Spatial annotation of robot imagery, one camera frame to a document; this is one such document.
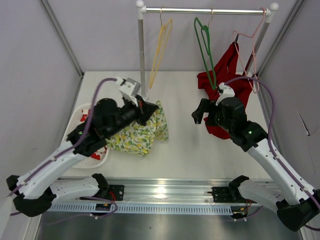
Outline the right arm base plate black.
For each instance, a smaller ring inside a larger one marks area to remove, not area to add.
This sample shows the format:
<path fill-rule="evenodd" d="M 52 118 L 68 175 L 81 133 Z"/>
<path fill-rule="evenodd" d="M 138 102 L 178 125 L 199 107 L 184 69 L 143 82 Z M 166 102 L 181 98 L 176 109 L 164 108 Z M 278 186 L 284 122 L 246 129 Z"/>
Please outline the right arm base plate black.
<path fill-rule="evenodd" d="M 227 186 L 213 186 L 207 193 L 212 196 L 214 203 L 256 204 L 256 202 L 251 199 L 244 199 L 238 192 L 230 190 Z"/>

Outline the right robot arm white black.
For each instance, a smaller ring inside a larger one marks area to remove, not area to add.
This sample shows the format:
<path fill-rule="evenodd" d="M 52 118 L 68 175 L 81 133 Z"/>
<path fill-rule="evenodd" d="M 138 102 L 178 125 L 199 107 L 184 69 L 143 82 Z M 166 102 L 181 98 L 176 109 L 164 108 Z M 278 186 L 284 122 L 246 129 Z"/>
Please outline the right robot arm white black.
<path fill-rule="evenodd" d="M 228 196 L 232 201 L 246 199 L 263 205 L 294 232 L 319 214 L 320 191 L 288 164 L 258 123 L 248 120 L 239 98 L 227 97 L 221 101 L 203 98 L 191 116 L 200 124 L 205 113 L 206 123 L 225 130 L 232 142 L 255 159 L 278 186 L 275 191 L 241 175 L 229 183 Z"/>

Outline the green plastic hanger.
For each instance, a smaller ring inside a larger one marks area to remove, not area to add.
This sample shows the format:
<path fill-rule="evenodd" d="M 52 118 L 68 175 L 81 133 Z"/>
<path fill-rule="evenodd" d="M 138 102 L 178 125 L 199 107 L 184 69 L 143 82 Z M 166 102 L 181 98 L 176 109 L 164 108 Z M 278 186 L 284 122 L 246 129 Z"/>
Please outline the green plastic hanger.
<path fill-rule="evenodd" d="M 208 77 L 211 89 L 215 90 L 217 88 L 217 79 L 211 52 L 209 27 L 205 24 L 202 24 L 198 17 L 195 17 L 193 26 L 206 75 Z"/>

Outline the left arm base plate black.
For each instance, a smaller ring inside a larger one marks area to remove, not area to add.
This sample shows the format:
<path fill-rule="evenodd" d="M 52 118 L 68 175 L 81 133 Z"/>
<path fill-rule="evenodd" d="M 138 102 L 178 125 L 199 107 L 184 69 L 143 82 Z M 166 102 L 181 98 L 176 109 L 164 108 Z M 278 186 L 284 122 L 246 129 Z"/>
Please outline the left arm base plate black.
<path fill-rule="evenodd" d="M 98 190 L 98 192 L 93 195 L 94 198 L 100 198 L 105 200 L 111 201 L 123 201 L 125 193 L 125 186 L 124 185 L 109 185 L 107 188 L 102 188 Z"/>

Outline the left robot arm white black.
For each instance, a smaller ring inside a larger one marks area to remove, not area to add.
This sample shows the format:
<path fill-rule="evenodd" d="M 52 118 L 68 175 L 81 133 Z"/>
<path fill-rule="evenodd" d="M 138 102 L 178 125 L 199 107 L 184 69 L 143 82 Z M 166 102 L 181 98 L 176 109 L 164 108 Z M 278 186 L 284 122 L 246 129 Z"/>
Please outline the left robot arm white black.
<path fill-rule="evenodd" d="M 112 136 L 131 123 L 142 126 L 159 108 L 158 105 L 139 99 L 137 104 L 124 100 L 118 107 L 115 100 L 103 98 L 89 110 L 85 122 L 79 124 L 67 135 L 58 149 L 35 169 L 6 179 L 13 205 L 19 214 L 36 217 L 51 208 L 53 204 L 76 198 L 108 196 L 109 183 L 101 173 L 78 181 L 56 183 L 55 181 L 74 165 L 91 157 L 107 144 Z"/>

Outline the lemon print skirt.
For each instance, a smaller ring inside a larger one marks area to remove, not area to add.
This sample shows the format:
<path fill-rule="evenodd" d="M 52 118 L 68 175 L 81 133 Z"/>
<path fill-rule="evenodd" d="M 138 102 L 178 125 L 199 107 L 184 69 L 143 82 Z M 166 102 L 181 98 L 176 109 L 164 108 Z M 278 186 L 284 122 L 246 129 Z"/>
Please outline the lemon print skirt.
<path fill-rule="evenodd" d="M 131 123 L 106 141 L 106 146 L 115 151 L 146 157 L 155 140 L 167 141 L 169 128 L 161 101 L 156 101 L 158 109 L 146 125 Z"/>

